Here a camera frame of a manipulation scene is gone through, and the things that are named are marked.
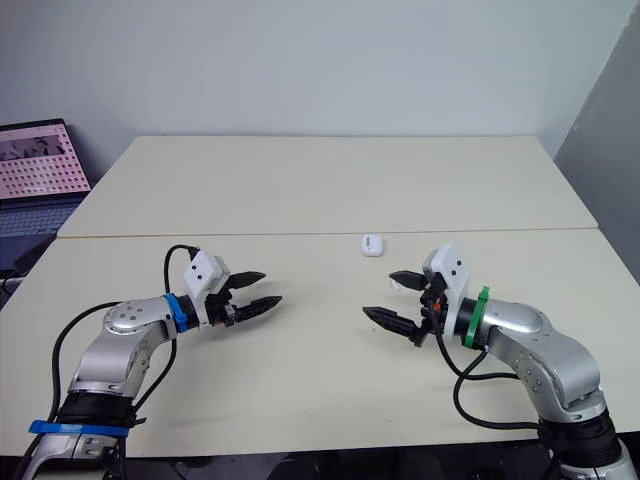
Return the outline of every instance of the robotic arm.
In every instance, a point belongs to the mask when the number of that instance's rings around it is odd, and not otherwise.
[[[130,428],[141,423],[136,412],[155,387],[133,405],[156,348],[193,328],[229,327],[248,320],[282,299],[264,297],[244,307],[230,304],[231,289],[249,286],[265,274],[231,275],[222,258],[195,247],[185,248],[191,257],[184,274],[188,294],[130,300],[107,312],[102,331],[84,354],[56,418],[33,422],[30,431],[38,434],[39,443],[25,454],[28,464],[18,472],[23,479],[34,478],[40,466],[52,459],[108,465],[119,456],[123,461],[124,439]]]
[[[528,305],[492,300],[487,287],[477,300],[467,298],[469,271],[451,244],[427,258],[423,273],[401,271],[390,276],[422,292],[422,325],[418,327],[381,307],[365,307],[367,316],[383,328],[408,337],[416,346],[422,345],[428,333],[434,334],[445,359],[448,354],[443,337],[459,337],[465,347],[493,354],[509,365],[538,412],[539,424],[533,426],[557,455],[562,478],[638,478],[598,387],[600,372],[595,360],[576,340],[556,331],[542,312]],[[480,379],[472,378],[470,370],[455,370],[460,377],[454,390],[459,410],[459,384],[464,379]],[[468,420],[476,420],[463,414]],[[489,423],[477,422],[500,428],[500,424]]]

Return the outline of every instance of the laptop screen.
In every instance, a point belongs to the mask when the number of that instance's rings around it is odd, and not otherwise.
[[[0,128],[0,200],[89,190],[62,120]]]

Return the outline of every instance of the black cable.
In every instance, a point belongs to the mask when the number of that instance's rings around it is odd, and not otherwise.
[[[490,422],[487,420],[481,420],[476,418],[470,414],[468,414],[462,405],[460,404],[460,387],[462,387],[462,382],[464,382],[465,378],[469,373],[476,368],[480,362],[482,362],[487,356],[486,351],[482,351],[480,355],[478,355],[473,362],[469,364],[467,368],[464,369],[462,375],[458,377],[456,380],[456,384],[453,387],[453,404],[456,407],[458,413],[467,420],[468,422],[473,423],[474,425],[478,425],[484,428],[492,428],[494,430],[521,430],[521,429],[532,429],[532,430],[544,430],[547,428],[544,425],[533,422]]]
[[[171,255],[173,255],[173,252],[179,249],[186,250],[187,252],[189,252],[190,256],[192,252],[195,252],[198,250],[196,247],[190,247],[189,245],[182,245],[182,244],[174,245],[169,250],[167,250],[167,253],[164,256],[164,269],[163,269],[164,270],[163,271],[164,293],[171,293],[171,288],[169,287],[169,261],[171,260]]]
[[[60,408],[60,348],[62,347],[62,342],[64,341],[67,334],[71,331],[73,327],[75,327],[80,321],[91,315],[98,310],[102,310],[103,308],[115,307],[120,302],[107,302],[102,303],[100,305],[96,305],[95,307],[91,307],[76,318],[71,320],[69,324],[62,329],[58,338],[56,339],[56,343],[53,346],[53,352],[51,353],[51,377],[53,381],[53,399],[51,400],[51,410],[49,411],[49,416],[47,417],[47,422],[53,422],[58,415],[58,409]]]
[[[173,254],[173,252],[179,249],[183,249],[189,252],[189,256],[192,256],[192,254],[194,254],[198,250],[196,247],[190,247],[189,245],[181,245],[181,244],[174,245],[171,248],[169,248],[169,250],[167,250],[167,253],[164,256],[164,266],[163,266],[165,293],[171,293],[171,287],[169,285],[169,261],[171,260],[171,255]],[[158,388],[158,385],[160,385],[160,382],[164,380],[164,377],[167,376],[167,374],[169,373],[169,370],[171,370],[171,367],[173,367],[173,362],[175,362],[176,360],[177,353],[178,353],[178,342],[174,338],[173,340],[171,340],[171,355],[169,356],[169,361],[167,362],[167,365],[164,367],[164,370],[162,370],[162,373],[160,373],[158,378],[156,378],[156,381],[151,384],[151,386],[147,389],[147,391],[144,392],[144,395],[140,397],[140,400],[138,400],[138,403],[133,407],[134,414],[137,413],[138,410],[140,410],[140,407],[142,407],[144,402],[147,401],[147,399],[153,393],[153,391],[156,388]]]
[[[165,258],[164,258],[164,268],[163,268],[163,270],[164,270],[164,289],[165,289],[165,293],[170,293],[171,292],[171,289],[169,287],[169,261],[171,260],[171,255],[173,254],[173,252],[178,250],[178,249],[187,250],[189,252],[189,255],[192,258],[195,255],[195,253],[197,253],[197,251],[198,251],[198,249],[196,247],[191,247],[191,246],[188,246],[188,245],[174,245],[171,248],[169,248],[169,250],[167,251],[167,253],[165,255]],[[2,283],[2,288],[3,288],[3,290],[5,290],[5,293],[7,293],[7,294],[8,294],[8,292],[6,291],[6,281],[8,280],[8,278],[9,277],[5,278],[5,280]],[[62,347],[62,342],[64,341],[65,337],[71,331],[71,329],[73,327],[75,327],[83,318],[87,317],[88,315],[91,315],[94,312],[97,312],[98,310],[102,310],[103,308],[114,307],[114,306],[118,305],[119,303],[121,303],[121,302],[102,303],[100,305],[96,305],[95,307],[91,307],[91,308],[85,310],[80,315],[78,315],[73,320],[71,320],[71,322],[69,322],[67,324],[67,326],[64,327],[64,329],[58,335],[58,338],[56,339],[56,343],[53,346],[53,352],[51,354],[51,377],[52,377],[52,383],[53,383],[53,398],[51,400],[51,410],[49,411],[49,416],[47,417],[47,422],[51,423],[51,422],[55,421],[55,419],[56,419],[56,417],[58,415],[58,410],[60,408],[60,397],[61,397],[61,390],[60,390],[60,349]],[[151,384],[151,386],[147,389],[147,391],[144,393],[144,395],[142,395],[142,397],[140,398],[138,403],[133,407],[132,418],[135,416],[135,413],[140,409],[140,407],[142,407],[144,402],[146,402],[146,400],[153,393],[153,391],[158,387],[160,382],[162,382],[164,377],[167,376],[167,374],[169,373],[169,370],[171,370],[171,367],[173,366],[173,363],[174,363],[174,361],[176,359],[176,353],[177,353],[177,342],[176,342],[175,339],[173,339],[171,341],[171,355],[169,357],[169,361],[167,362],[167,365],[165,366],[165,368],[162,371],[162,373],[160,373],[160,375],[158,376],[156,381],[153,382],[153,384]],[[34,450],[36,449],[36,447],[40,443],[40,439],[42,438],[42,436],[43,436],[42,434],[36,435],[36,437],[33,439],[33,441],[29,444],[29,447],[27,448],[27,450],[25,451],[24,455],[22,456],[22,459],[18,463],[18,467],[16,468],[15,473],[14,473],[14,479],[22,478],[22,475],[24,474],[24,469],[27,468],[27,466],[29,464],[29,461],[31,460],[31,456],[33,455]],[[126,439],[124,437],[121,438],[118,441],[118,449],[119,449],[118,453],[119,453],[120,477],[121,477],[122,480],[126,480],[126,469],[125,469]]]
[[[22,476],[24,475],[24,472],[27,469],[27,466],[29,465],[29,461],[31,460],[31,455],[33,455],[33,451],[36,449],[36,447],[40,443],[40,440],[42,439],[43,436],[44,434],[39,433],[31,441],[31,443],[27,447],[27,450],[24,452],[24,455],[20,459],[20,462],[18,462],[18,466],[13,471],[13,480],[22,480]]]
[[[102,310],[103,308],[113,307],[118,303],[120,302],[103,303],[101,305],[96,305],[95,307],[91,307],[85,310],[76,318],[71,320],[71,322],[69,322],[58,335],[56,343],[53,346],[53,352],[51,353],[51,380],[53,383],[53,398],[51,400],[51,410],[49,411],[47,422],[55,421],[56,416],[58,415],[58,409],[60,408],[60,348],[62,347],[62,342],[64,341],[67,334],[71,331],[71,329],[75,327],[83,318],[91,315],[94,312],[97,312],[98,310]],[[29,461],[31,461],[31,455],[33,455],[34,450],[40,443],[40,439],[42,438],[42,436],[42,434],[36,435],[33,441],[29,444],[29,447],[27,447],[27,450],[24,452],[24,455],[20,459],[20,463],[18,463],[18,466],[16,467],[13,478],[22,478],[22,475],[24,475],[24,470],[27,468]]]
[[[425,313],[428,319],[431,321],[431,328],[433,329],[433,333],[436,337],[436,341],[438,342],[438,348],[440,349],[440,354],[444,361],[447,363],[449,368],[456,376],[461,377],[464,376],[463,372],[453,363],[449,352],[447,351],[447,347],[444,344],[444,339],[442,338],[442,333],[440,332],[440,323],[438,319],[433,314],[433,300],[427,300],[427,305],[425,305]],[[465,380],[490,380],[493,378],[510,378],[514,380],[519,380],[519,377],[515,373],[508,372],[499,372],[499,373],[483,373],[481,375],[466,375],[464,376]]]
[[[120,437],[118,440],[118,469],[120,480],[127,480],[127,437]]]

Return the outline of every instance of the desk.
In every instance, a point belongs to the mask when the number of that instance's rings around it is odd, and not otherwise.
[[[535,137],[139,137],[59,235],[595,226]]]
[[[284,295],[265,318],[225,329],[190,331],[176,364],[145,405],[148,423],[130,435],[132,456],[192,456],[531,438],[485,430],[451,403],[454,376],[429,338],[422,349],[382,331],[361,312],[380,305],[418,317],[418,294],[387,274],[419,269],[434,248],[455,241],[472,272],[470,295],[529,303],[582,342],[602,371],[619,431],[640,429],[635,378],[640,363],[640,288],[602,234],[587,230],[385,235],[379,258],[359,252],[358,235],[261,235],[56,240],[2,312],[0,453],[22,454],[26,429],[49,410],[50,354],[62,327],[85,308],[162,293],[162,260],[177,242],[222,255],[234,272],[268,274],[240,291],[239,304]],[[172,262],[183,292],[186,258]],[[66,389],[100,329],[95,315],[63,345]],[[146,385],[164,365],[152,359]],[[474,352],[453,348],[466,364]],[[503,368],[495,359],[487,369]],[[496,421],[532,420],[519,382],[475,382],[462,401]]]

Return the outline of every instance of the blue ring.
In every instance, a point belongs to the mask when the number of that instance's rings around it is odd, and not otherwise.
[[[189,330],[189,326],[187,325],[187,314],[182,311],[180,308],[180,304],[178,303],[178,299],[173,293],[167,293],[163,295],[164,298],[169,302],[169,308],[171,309],[171,313],[173,313],[173,320],[176,322],[176,328],[178,332],[186,332]]]
[[[126,427],[108,427],[106,425],[82,425],[72,423],[49,423],[44,420],[34,420],[29,427],[31,433],[60,433],[60,434],[93,434],[109,437],[126,437],[129,429]]]

